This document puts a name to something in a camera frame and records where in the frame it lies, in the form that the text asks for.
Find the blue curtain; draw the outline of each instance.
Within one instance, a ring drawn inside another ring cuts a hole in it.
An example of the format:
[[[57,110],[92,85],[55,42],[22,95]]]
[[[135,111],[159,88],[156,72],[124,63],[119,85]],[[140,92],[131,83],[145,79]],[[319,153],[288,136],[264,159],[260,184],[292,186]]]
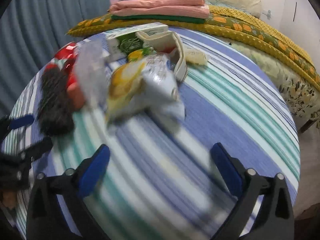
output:
[[[106,14],[109,0],[12,0],[0,19],[0,117],[66,43],[78,22]]]

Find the snack bag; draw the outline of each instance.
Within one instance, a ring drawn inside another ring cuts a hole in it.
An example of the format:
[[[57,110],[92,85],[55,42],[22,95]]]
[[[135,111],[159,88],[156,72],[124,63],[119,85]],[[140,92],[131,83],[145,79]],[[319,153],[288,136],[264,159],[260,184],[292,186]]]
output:
[[[146,108],[184,119],[185,109],[166,54],[154,54],[126,63],[112,73],[107,92],[108,121]]]

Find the green folded cloth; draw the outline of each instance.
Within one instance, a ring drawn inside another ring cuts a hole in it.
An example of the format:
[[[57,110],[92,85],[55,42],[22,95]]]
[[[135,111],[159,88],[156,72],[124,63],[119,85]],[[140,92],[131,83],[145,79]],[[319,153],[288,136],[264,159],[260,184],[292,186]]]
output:
[[[197,23],[197,24],[203,24],[205,21],[205,19],[200,19],[200,18],[193,18],[193,17],[186,17],[186,16],[174,16],[174,15],[131,15],[131,16],[111,15],[111,19],[114,19],[114,20],[153,19],[153,20],[169,20],[169,21]]]

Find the striped bedsheet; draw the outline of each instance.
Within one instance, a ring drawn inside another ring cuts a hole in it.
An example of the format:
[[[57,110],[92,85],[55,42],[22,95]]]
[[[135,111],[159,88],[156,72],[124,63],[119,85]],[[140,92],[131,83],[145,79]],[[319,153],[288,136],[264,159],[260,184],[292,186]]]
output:
[[[255,63],[228,44],[195,31],[170,30],[210,55],[207,66],[189,68],[180,86],[185,121],[145,112],[106,129],[103,112],[84,107],[73,115],[74,133],[54,138],[52,151],[30,171],[31,182],[39,172],[62,174],[90,157],[101,143],[107,144],[111,149],[107,173],[85,203],[111,239],[210,239],[236,203],[209,156],[217,142],[260,175],[282,172],[292,203],[296,198],[297,130],[277,89]],[[81,41],[79,48],[93,39],[102,39],[108,50],[105,33]],[[113,62],[106,71],[124,62]],[[41,74],[25,88],[12,117],[36,115]],[[35,122],[11,132],[2,147],[18,152],[42,137]],[[29,195],[30,189],[18,193],[16,223],[24,237]],[[78,233],[60,196],[59,201],[69,227]],[[250,230],[260,202],[243,233]]]

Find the clear plastic bag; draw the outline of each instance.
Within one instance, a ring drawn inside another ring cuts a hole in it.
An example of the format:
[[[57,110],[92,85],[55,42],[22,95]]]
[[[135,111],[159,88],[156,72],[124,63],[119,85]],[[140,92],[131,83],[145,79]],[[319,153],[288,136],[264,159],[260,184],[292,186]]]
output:
[[[102,41],[88,41],[81,47],[73,71],[92,108],[104,106],[107,94],[107,74],[102,56]]]

